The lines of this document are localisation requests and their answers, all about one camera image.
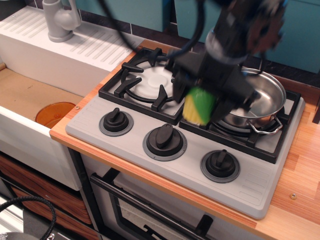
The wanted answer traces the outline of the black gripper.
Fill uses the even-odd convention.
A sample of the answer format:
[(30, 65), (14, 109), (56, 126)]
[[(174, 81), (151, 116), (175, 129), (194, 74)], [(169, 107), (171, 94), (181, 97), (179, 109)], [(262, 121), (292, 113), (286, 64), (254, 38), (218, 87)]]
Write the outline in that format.
[(202, 88), (217, 98), (211, 114), (212, 123), (239, 107), (249, 109), (258, 98), (258, 92), (247, 81), (241, 66), (221, 63), (208, 53), (187, 52), (169, 59), (165, 68), (174, 77), (172, 99), (177, 103), (192, 87)]

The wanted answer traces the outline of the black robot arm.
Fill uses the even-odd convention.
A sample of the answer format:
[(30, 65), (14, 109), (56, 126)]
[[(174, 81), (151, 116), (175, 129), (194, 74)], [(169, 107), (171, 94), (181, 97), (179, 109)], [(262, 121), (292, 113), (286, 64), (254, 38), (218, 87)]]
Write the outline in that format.
[(205, 3), (197, 2), (197, 23), (189, 42), (167, 54), (166, 69), (173, 75), (172, 98), (184, 103), (188, 122), (218, 122), (231, 111), (249, 110), (260, 94), (241, 68), (249, 55), (275, 48), (287, 6), (284, 0), (218, 0), (221, 12), (207, 34), (205, 49), (191, 52), (205, 25)]

